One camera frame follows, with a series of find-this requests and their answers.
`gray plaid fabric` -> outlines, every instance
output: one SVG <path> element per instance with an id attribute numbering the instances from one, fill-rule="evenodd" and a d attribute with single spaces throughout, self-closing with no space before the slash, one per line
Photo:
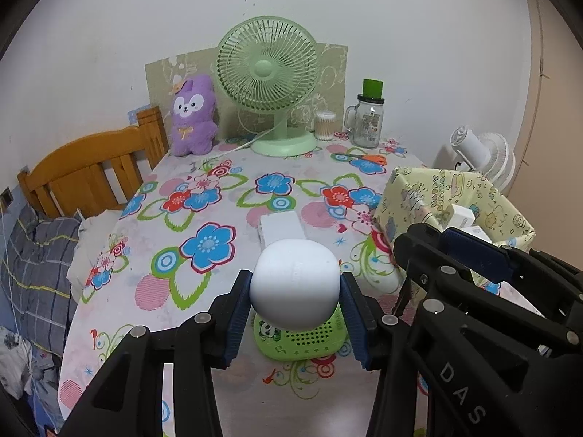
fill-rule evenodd
<path id="1" fill-rule="evenodd" d="M 20 335 L 59 357 L 65 348 L 67 319 L 76 307 L 66 274 L 78 228 L 77 219 L 44 220 L 26 205 L 0 265 L 0 284 L 14 305 Z"/>

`electric fan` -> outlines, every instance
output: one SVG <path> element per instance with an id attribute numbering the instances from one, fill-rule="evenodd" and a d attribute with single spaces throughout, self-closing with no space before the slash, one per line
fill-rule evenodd
<path id="1" fill-rule="evenodd" d="M 504 190 L 512 179 L 516 158 L 506 138 L 499 133 L 475 135 L 460 126 L 450 138 L 452 149 L 470 166 L 481 172 L 498 190 Z"/>
<path id="2" fill-rule="evenodd" d="M 253 151 L 281 157 L 316 148 L 312 133 L 287 126 L 287 115 L 312 92 L 319 68 L 316 41 L 293 21 L 259 16 L 224 36 L 215 71 L 220 87 L 241 108 L 273 115 L 273 129 L 257 136 Z"/>

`silver bolt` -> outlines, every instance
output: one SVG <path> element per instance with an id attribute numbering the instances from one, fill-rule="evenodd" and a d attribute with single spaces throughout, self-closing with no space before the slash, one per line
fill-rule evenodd
<path id="1" fill-rule="evenodd" d="M 426 311 L 431 312 L 432 314 L 439 314 L 439 312 L 443 312 L 445 307 L 441 300 L 437 299 L 427 299 L 423 302 L 423 308 Z"/>
<path id="2" fill-rule="evenodd" d="M 451 266 L 442 266 L 441 268 L 441 272 L 445 273 L 445 274 L 455 274 L 457 273 L 457 271 L 455 270 L 455 268 L 452 268 Z"/>
<path id="3" fill-rule="evenodd" d="M 194 316 L 194 321 L 196 323 L 208 323 L 211 321 L 211 314 L 208 312 L 199 312 Z"/>
<path id="4" fill-rule="evenodd" d="M 143 325 L 136 325 L 129 331 L 129 334 L 132 335 L 133 338 L 143 337 L 146 334 L 146 328 Z"/>
<path id="5" fill-rule="evenodd" d="M 567 341 L 571 344 L 571 345 L 578 345 L 579 344 L 579 335 L 577 335 L 575 332 L 573 332 L 572 330 L 569 330 L 567 332 Z"/>
<path id="6" fill-rule="evenodd" d="M 399 319 L 393 314 L 385 314 L 382 316 L 381 322 L 383 322 L 384 325 L 397 325 L 399 323 Z"/>

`wooden bed frame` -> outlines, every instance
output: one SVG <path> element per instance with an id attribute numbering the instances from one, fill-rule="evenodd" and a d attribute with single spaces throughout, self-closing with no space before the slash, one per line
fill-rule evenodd
<path id="1" fill-rule="evenodd" d="M 168 151 L 160 109 L 143 110 L 137 118 L 137 126 L 76 139 L 46 156 L 32 172 L 19 172 L 28 203 L 51 219 L 61 216 L 58 207 L 66 216 L 79 209 L 86 217 L 122 210 L 125 203 L 116 200 L 102 163 L 110 161 L 129 200 L 142 184 L 134 154 L 145 151 L 153 169 Z"/>

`yellow box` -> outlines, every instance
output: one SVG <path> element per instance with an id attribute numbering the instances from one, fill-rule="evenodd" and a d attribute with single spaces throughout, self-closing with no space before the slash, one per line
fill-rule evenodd
<path id="1" fill-rule="evenodd" d="M 448 222 L 447 206 L 470 208 L 476 221 L 496 246 L 509 245 L 527 252 L 536 232 L 511 202 L 477 172 L 426 168 L 395 168 L 375 212 L 387 241 L 414 223 L 428 223 L 440 231 Z M 486 279 L 473 274 L 483 286 Z"/>

